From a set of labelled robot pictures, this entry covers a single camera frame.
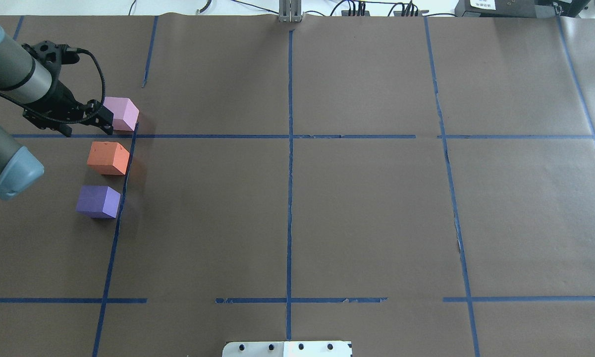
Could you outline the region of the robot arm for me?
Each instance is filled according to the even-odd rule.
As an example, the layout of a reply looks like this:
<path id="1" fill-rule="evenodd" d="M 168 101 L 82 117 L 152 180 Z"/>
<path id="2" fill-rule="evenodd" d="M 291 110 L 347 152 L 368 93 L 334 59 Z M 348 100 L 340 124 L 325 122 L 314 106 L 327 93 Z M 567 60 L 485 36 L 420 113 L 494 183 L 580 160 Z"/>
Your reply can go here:
<path id="1" fill-rule="evenodd" d="M 101 80 L 101 98 L 78 102 L 60 80 L 62 66 L 92 60 Z M 105 108 L 106 81 L 95 56 L 84 48 L 42 41 L 20 44 L 0 25 L 0 98 L 22 109 L 37 129 L 69 137 L 72 125 L 95 126 L 111 135 L 113 113 Z M 45 172 L 42 163 L 0 125 L 0 199 L 8 201 L 28 189 Z"/>

